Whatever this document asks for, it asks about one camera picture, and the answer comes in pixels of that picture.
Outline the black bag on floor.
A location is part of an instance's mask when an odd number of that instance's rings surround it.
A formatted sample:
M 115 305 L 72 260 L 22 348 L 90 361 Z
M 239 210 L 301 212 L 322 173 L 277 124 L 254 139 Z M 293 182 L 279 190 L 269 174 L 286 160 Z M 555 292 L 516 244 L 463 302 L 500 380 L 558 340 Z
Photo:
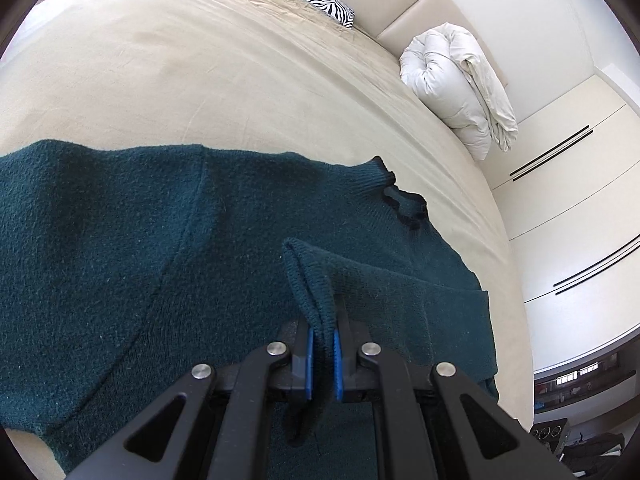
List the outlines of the black bag on floor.
M 570 443 L 567 418 L 537 422 L 529 434 L 540 442 L 576 478 L 602 479 L 620 460 L 626 441 L 622 434 L 599 434 Z

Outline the beige bed sheet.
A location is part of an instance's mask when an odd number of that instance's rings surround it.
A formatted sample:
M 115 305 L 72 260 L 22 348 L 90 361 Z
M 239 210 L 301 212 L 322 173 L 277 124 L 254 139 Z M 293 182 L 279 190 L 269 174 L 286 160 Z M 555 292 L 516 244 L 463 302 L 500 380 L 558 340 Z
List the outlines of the beige bed sheet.
M 497 391 L 533 422 L 518 270 L 464 144 L 393 57 L 300 0 L 64 0 L 1 65 L 1 159 L 40 141 L 95 151 L 201 145 L 329 165 L 379 158 L 421 196 L 489 299 Z

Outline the dark low shelf unit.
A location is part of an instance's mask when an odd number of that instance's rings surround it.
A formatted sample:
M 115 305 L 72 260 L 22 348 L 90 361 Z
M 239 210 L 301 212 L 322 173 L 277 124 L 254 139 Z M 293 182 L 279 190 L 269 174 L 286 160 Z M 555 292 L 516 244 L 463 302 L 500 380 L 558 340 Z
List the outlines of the dark low shelf unit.
M 582 402 L 637 375 L 639 339 L 626 342 L 585 364 L 534 381 L 534 413 Z

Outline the white folded duvet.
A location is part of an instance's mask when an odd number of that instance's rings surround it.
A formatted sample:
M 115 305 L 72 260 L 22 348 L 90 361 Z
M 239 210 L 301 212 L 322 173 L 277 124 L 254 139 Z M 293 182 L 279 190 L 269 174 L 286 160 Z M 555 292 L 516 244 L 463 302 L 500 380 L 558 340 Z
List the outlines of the white folded duvet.
M 415 36 L 399 58 L 400 79 L 464 144 L 477 162 L 518 140 L 506 89 L 466 28 L 444 23 Z

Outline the dark teal knit sweater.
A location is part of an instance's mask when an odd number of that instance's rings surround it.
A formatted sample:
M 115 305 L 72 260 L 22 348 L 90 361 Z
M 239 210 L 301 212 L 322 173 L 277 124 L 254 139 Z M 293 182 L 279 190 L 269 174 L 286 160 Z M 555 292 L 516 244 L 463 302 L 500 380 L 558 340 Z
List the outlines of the dark teal knit sweater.
M 320 403 L 301 446 L 277 409 L 269 477 L 374 478 L 370 406 L 331 400 L 336 298 L 381 346 L 496 393 L 488 296 L 379 158 L 40 141 L 1 159 L 1 421 L 64 469 L 192 365 L 304 318 Z

